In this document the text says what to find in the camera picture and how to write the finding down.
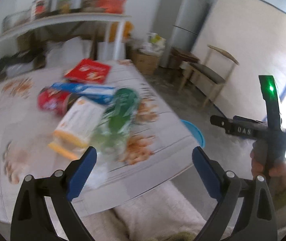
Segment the person's right hand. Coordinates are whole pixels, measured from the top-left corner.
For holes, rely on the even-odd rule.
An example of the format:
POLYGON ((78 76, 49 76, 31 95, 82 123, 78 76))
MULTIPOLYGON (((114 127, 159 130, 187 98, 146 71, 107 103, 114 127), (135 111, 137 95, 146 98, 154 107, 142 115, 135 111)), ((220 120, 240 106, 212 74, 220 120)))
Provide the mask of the person's right hand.
MULTIPOLYGON (((253 177, 263 176, 264 175, 264 166, 256 160, 257 153, 255 149, 252 149, 250 152, 251 157, 251 173, 253 177)), ((270 179, 276 179, 277 185, 275 193, 278 194, 286 190, 286 159, 283 161, 278 161, 274 166, 269 170, 270 179)))

